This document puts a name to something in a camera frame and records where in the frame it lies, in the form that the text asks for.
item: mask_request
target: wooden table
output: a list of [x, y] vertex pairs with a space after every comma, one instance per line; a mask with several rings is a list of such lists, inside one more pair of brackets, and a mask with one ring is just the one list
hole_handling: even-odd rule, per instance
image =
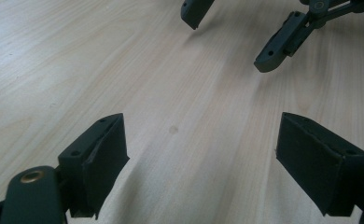
[[0, 201], [9, 179], [124, 113], [131, 157], [97, 222], [357, 223], [322, 217], [274, 149], [284, 111], [364, 149], [364, 13], [314, 31], [271, 73], [253, 62], [299, 1], [0, 1]]

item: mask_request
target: screw hole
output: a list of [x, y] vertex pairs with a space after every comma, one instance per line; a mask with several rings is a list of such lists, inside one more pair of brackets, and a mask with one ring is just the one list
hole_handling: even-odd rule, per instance
[[29, 183], [33, 183], [36, 180], [40, 179], [43, 177], [45, 173], [43, 173], [43, 171], [37, 170], [37, 171], [32, 171], [26, 175], [24, 175], [21, 179], [20, 182], [24, 183], [24, 184], [29, 184]]
[[78, 156], [78, 155], [80, 155], [80, 152], [79, 152], [79, 151], [73, 151], [73, 152], [71, 153], [71, 155], [72, 155], [72, 156]]

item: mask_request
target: light wood surface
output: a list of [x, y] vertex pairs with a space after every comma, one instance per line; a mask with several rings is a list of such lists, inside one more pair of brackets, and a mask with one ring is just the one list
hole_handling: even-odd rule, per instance
[[0, 201], [9, 179], [124, 113], [131, 157], [97, 222], [357, 223], [322, 217], [275, 159], [283, 111], [364, 149], [364, 13], [253, 65], [298, 0], [216, 1], [198, 30], [182, 0], [0, 1]]

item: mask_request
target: wood grain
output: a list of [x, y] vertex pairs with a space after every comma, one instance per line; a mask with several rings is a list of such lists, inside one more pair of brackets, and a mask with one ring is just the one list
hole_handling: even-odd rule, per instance
[[[275, 159], [283, 111], [364, 149], [364, 13], [253, 65], [299, 1], [0, 1], [0, 201], [8, 180], [124, 113], [128, 154], [97, 223], [357, 223], [322, 217]], [[92, 223], [73, 219], [71, 223]]]

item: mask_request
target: metal screw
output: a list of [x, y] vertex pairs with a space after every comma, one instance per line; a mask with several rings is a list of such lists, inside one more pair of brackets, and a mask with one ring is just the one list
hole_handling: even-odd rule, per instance
[[315, 9], [322, 9], [325, 6], [325, 3], [322, 1], [316, 2], [314, 5]]
[[20, 179], [20, 182], [22, 182], [23, 184], [33, 183], [33, 182], [36, 182], [36, 180], [42, 178], [44, 175], [45, 175], [45, 173], [41, 170], [32, 171], [32, 172], [24, 175]]

